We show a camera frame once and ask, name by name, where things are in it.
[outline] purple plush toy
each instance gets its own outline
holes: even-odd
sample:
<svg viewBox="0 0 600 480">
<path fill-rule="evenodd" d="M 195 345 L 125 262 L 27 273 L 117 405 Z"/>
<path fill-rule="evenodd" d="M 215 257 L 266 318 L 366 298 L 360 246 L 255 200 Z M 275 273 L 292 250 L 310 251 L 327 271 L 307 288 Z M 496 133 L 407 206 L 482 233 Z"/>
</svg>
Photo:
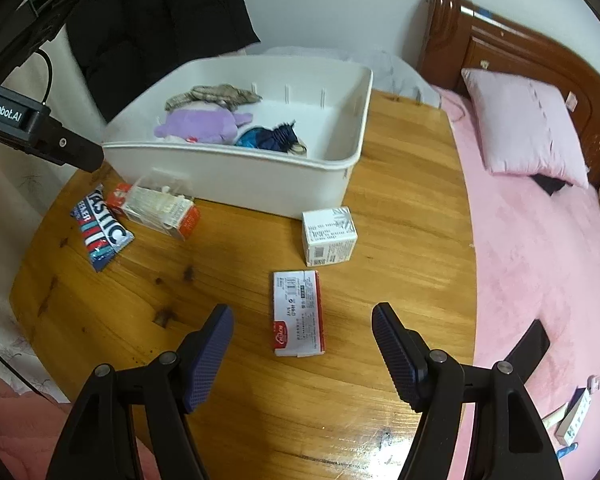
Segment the purple plush toy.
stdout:
<svg viewBox="0 0 600 480">
<path fill-rule="evenodd" d="M 164 124 L 156 126 L 154 135 L 180 137 L 187 142 L 233 144 L 238 127 L 253 121 L 252 114 L 237 114 L 216 104 L 192 103 L 167 115 Z"/>
</svg>

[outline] wood grain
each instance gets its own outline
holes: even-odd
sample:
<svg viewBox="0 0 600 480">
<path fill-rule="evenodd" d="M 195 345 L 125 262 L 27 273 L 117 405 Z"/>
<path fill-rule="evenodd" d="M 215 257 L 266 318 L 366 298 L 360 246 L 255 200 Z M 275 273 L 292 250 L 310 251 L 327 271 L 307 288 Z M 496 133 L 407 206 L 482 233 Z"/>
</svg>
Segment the wood grain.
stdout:
<svg viewBox="0 0 600 480">
<path fill-rule="evenodd" d="M 469 0 L 430 0 L 418 72 L 433 85 L 467 95 L 463 68 L 521 75 L 576 97 L 571 120 L 589 181 L 600 185 L 600 74 L 557 41 Z"/>
<path fill-rule="evenodd" d="M 136 240 L 96 274 L 69 212 L 100 181 L 109 190 L 119 179 L 103 167 L 66 185 L 11 292 L 67 396 L 97 364 L 133 367 L 176 348 L 228 303 L 234 338 L 209 401 L 189 419 L 211 478 L 396 478 L 419 416 L 398 400 L 372 307 L 389 301 L 406 326 L 461 362 L 474 348 L 472 229 L 445 113 L 373 95 L 345 198 L 359 241 L 350 262 L 319 269 L 326 354 L 313 358 L 272 352 L 270 274 L 305 268 L 299 221 L 200 201 L 188 242 L 126 222 Z"/>
</svg>

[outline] pink blanket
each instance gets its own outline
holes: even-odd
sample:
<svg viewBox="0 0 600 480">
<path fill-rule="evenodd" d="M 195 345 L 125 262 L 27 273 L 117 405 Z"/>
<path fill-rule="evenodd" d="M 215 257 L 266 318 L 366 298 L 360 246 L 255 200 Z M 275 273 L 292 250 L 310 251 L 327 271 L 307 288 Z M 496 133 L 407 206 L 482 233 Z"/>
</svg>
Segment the pink blanket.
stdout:
<svg viewBox="0 0 600 480">
<path fill-rule="evenodd" d="M 477 264 L 474 364 L 491 368 L 535 318 L 551 348 L 526 387 L 541 416 L 600 376 L 600 206 L 595 189 L 565 187 L 549 197 L 531 178 L 493 176 L 483 167 L 469 101 L 441 90 L 466 181 Z M 451 480 L 466 465 L 473 410 L 462 421 Z M 553 437 L 555 428 L 550 430 Z M 600 391 L 560 460 L 565 480 L 600 468 Z M 554 439 L 556 448 L 561 447 Z"/>
<path fill-rule="evenodd" d="M 15 480 L 44 480 L 71 409 L 34 393 L 19 395 L 0 379 L 0 459 Z M 138 442 L 144 478 L 159 480 L 151 452 Z"/>
</svg>

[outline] black jacket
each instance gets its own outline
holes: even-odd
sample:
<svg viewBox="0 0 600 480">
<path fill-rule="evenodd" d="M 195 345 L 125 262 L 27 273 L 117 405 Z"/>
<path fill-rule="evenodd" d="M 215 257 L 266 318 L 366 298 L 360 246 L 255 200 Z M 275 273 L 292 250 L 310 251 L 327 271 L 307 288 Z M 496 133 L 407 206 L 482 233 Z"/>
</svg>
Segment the black jacket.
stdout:
<svg viewBox="0 0 600 480">
<path fill-rule="evenodd" d="M 107 121 L 183 63 L 259 41 L 244 0 L 83 0 L 66 26 Z"/>
</svg>

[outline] metal screw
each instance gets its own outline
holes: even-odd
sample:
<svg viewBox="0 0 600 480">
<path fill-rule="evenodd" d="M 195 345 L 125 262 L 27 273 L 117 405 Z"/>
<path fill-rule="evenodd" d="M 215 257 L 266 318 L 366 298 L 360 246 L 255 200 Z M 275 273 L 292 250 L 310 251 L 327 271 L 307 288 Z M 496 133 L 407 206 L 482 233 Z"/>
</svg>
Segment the metal screw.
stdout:
<svg viewBox="0 0 600 480">
<path fill-rule="evenodd" d="M 507 361 L 500 361 L 498 363 L 498 370 L 500 370 L 505 375 L 509 375 L 513 371 L 513 366 Z"/>
<path fill-rule="evenodd" d="M 161 365 L 170 365 L 171 363 L 174 363 L 177 358 L 178 355 L 176 352 L 163 352 L 160 354 L 160 357 L 158 357 L 158 360 Z"/>
<path fill-rule="evenodd" d="M 111 367 L 109 365 L 100 365 L 93 372 L 96 377 L 104 377 L 111 371 Z"/>
<path fill-rule="evenodd" d="M 429 357 L 436 363 L 443 363 L 446 361 L 446 354 L 442 350 L 432 350 Z"/>
</svg>

